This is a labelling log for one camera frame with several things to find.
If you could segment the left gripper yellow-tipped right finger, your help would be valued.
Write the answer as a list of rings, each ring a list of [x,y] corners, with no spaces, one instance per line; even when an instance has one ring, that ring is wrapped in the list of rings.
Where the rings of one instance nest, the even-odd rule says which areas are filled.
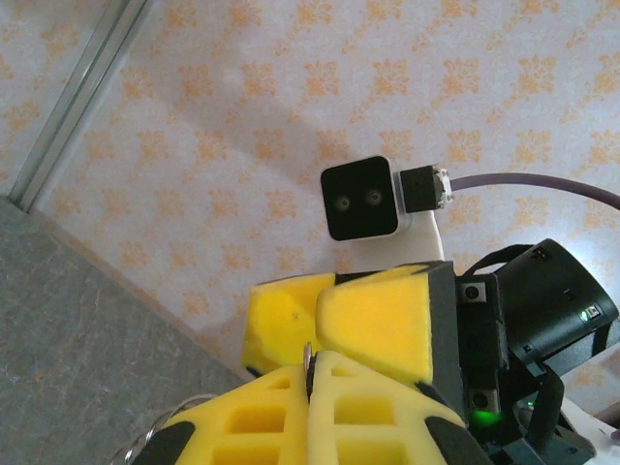
[[[350,358],[317,353],[308,465],[494,465],[431,387],[408,387]]]

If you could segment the aluminium corner post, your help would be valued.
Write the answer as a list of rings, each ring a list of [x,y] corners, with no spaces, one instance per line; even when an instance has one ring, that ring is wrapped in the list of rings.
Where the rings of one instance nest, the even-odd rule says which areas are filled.
[[[7,198],[30,213],[152,0],[109,0]]]

